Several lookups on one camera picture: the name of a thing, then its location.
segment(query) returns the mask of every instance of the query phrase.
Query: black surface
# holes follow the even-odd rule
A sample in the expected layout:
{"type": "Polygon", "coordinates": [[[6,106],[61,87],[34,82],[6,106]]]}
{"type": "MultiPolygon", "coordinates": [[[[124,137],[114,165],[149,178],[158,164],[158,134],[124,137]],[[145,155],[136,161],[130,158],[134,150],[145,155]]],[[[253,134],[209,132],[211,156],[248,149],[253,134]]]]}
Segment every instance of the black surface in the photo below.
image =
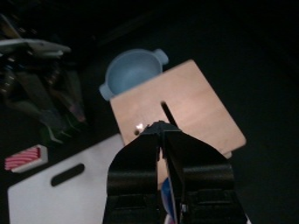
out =
{"type": "MultiPolygon", "coordinates": [[[[216,1],[182,6],[110,44],[80,70],[89,130],[49,152],[50,162],[25,174],[1,174],[1,223],[8,223],[6,188],[74,152],[117,133],[98,84],[109,61],[125,50],[161,48],[165,69],[193,59],[231,113],[247,145],[231,159],[240,203],[253,224],[299,221],[299,93],[285,65],[243,21],[216,1]]],[[[0,158],[40,142],[40,124],[0,104],[0,158]]]]}

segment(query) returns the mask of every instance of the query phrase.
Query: cutting board handle hole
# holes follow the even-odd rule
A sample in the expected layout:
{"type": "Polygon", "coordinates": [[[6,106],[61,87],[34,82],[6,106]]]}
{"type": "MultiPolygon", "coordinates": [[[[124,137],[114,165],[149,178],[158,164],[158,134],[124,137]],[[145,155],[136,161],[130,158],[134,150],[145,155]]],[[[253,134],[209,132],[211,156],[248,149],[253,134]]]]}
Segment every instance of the cutting board handle hole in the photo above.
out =
{"type": "Polygon", "coordinates": [[[50,179],[50,186],[57,186],[66,180],[72,179],[73,177],[78,176],[85,170],[85,165],[84,164],[77,164],[73,167],[70,167],[66,171],[61,172],[57,174],[52,179],[50,179]]]}

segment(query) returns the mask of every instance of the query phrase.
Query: red and white object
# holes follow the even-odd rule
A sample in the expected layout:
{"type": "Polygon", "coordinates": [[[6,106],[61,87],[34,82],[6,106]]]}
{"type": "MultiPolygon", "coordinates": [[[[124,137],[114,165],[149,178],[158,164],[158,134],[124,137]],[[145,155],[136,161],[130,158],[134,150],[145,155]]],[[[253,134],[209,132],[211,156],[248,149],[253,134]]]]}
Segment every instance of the red and white object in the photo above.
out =
{"type": "Polygon", "coordinates": [[[4,160],[4,168],[12,172],[25,172],[48,162],[46,147],[34,145],[4,160]]]}

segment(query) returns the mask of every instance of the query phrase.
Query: cutting board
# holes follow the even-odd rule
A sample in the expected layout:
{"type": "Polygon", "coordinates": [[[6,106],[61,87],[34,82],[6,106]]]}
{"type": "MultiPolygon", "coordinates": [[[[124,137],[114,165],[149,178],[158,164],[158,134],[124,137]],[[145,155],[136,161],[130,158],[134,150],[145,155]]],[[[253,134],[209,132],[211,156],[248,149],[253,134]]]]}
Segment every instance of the cutting board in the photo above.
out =
{"type": "Polygon", "coordinates": [[[10,224],[101,223],[108,166],[122,147],[121,136],[114,135],[13,185],[8,189],[10,224]],[[52,186],[54,177],[76,165],[84,165],[82,173],[52,186]]]}

